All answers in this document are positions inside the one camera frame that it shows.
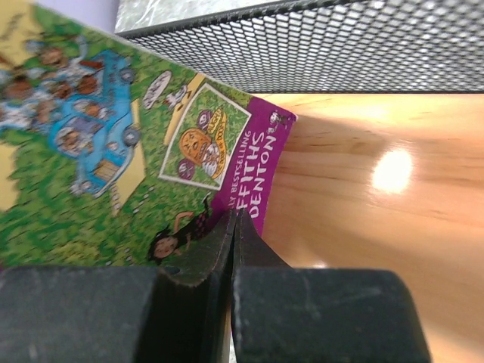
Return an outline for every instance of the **gray marbled surface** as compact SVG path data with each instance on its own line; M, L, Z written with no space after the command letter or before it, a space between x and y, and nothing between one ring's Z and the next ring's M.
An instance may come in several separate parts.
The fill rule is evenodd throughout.
M121 0L116 32L144 28L146 26L189 19L201 15L219 13L247 6L273 2L274 0Z

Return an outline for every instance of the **metal mesh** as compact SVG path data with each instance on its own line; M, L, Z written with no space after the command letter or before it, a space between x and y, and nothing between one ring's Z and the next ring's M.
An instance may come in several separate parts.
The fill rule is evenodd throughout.
M120 34L247 92L482 92L482 0L279 2Z

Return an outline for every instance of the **speech bubble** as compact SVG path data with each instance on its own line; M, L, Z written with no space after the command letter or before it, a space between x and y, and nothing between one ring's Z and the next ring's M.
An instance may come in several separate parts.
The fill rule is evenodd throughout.
M150 84L143 97L143 106L145 109L149 110L152 108L154 103L158 100L158 98L160 98L161 94L167 87L171 78L172 72L166 70Z

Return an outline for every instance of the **wood grain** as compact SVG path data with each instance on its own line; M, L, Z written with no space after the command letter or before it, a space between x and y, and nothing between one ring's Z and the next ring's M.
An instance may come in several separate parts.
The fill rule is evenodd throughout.
M434 362L484 362L484 96L262 97L299 115L268 244L294 266L392 269Z

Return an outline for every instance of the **book cover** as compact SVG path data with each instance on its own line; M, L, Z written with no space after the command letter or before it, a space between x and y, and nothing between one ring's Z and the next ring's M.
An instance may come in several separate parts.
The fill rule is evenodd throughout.
M2 6L3 267L196 266L189 249L227 209L262 232L295 115L48 9Z

